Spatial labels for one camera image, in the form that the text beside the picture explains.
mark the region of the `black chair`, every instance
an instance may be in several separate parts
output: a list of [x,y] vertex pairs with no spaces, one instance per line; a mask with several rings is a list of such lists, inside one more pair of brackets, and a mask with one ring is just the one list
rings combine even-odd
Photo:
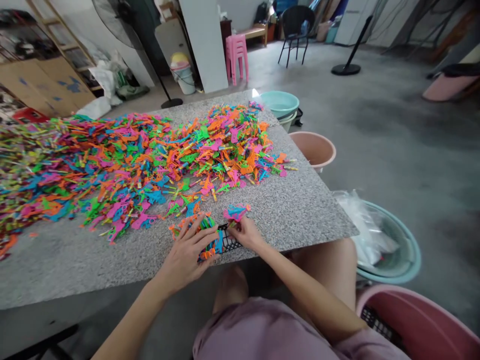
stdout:
[[[305,53],[307,52],[307,48],[309,47],[309,37],[308,35],[312,31],[315,22],[315,13],[312,9],[308,6],[303,5],[295,5],[289,7],[287,10],[283,12],[281,15],[282,27],[283,27],[283,34],[285,35],[285,41],[283,42],[283,47],[281,49],[280,57],[278,58],[278,63],[280,64],[280,59],[282,58],[282,54],[284,53],[285,44],[288,41],[288,57],[286,59],[286,67],[289,67],[289,60],[290,60],[290,51],[296,48],[296,56],[295,60],[299,57],[299,40],[302,38],[306,39],[306,46],[300,46],[300,48],[304,48],[305,51],[303,52],[303,58],[301,59],[301,64],[304,64],[305,60]],[[302,34],[302,24],[307,21],[307,31],[306,34]],[[296,40],[296,46],[292,47],[292,41]]]

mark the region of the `white pillar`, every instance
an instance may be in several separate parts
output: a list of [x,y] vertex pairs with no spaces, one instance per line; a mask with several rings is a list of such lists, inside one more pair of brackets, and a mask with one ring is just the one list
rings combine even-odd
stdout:
[[229,86],[217,0],[180,0],[205,93]]

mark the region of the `cardboard box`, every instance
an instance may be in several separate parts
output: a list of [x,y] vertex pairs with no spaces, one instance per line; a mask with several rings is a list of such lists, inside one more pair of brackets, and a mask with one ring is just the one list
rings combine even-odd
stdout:
[[48,117],[68,117],[95,100],[63,57],[0,65],[0,83],[25,105]]
[[171,2],[167,2],[165,4],[158,6],[158,11],[160,12],[160,21],[165,23],[167,21],[177,19],[179,15],[175,10],[175,6]]

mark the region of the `concrete floor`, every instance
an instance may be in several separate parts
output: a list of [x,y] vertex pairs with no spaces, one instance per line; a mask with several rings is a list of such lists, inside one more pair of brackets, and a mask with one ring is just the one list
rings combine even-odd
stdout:
[[[337,149],[335,161],[321,175],[323,181],[331,190],[357,189],[361,197],[402,219],[415,235],[423,260],[418,277],[404,286],[438,303],[480,335],[480,192],[475,186],[480,179],[480,126],[476,105],[473,101],[422,100],[420,95],[430,84],[425,80],[429,65],[360,49],[354,62],[362,66],[361,73],[337,77],[330,69],[344,63],[350,49],[312,44],[303,66],[292,53],[286,69],[286,54],[277,65],[281,46],[277,42],[249,52],[248,83],[190,96],[181,95],[178,85],[170,81],[167,86],[173,97],[185,102],[248,88],[295,94],[304,113],[302,130],[327,136]],[[155,88],[109,115],[157,110],[165,100],[161,88]],[[260,263],[250,260],[242,265],[252,271]],[[221,271],[221,267],[209,269],[202,279],[170,299],[153,325],[142,359],[189,358],[196,332],[210,316]],[[31,344],[39,334],[79,321],[80,333],[66,341],[65,347],[74,359],[87,359],[142,286],[136,283],[2,312],[1,337],[5,340],[8,331],[16,339],[9,341],[0,358],[26,346],[25,342]],[[31,330],[25,335],[27,321]]]

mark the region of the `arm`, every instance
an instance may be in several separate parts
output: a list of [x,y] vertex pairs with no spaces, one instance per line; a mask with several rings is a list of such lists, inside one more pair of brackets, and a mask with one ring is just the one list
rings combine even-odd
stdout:
[[322,284],[266,243],[253,220],[244,217],[240,226],[240,230],[229,228],[229,231],[243,246],[256,252],[271,266],[331,343],[336,344],[367,327],[357,314]]
[[187,219],[161,269],[145,285],[131,308],[98,349],[92,360],[136,359],[150,326],[163,308],[165,301],[198,279],[218,258],[217,255],[200,264],[197,263],[202,249],[218,237],[217,226],[195,234],[204,217],[205,215],[201,214],[190,228],[192,219]]

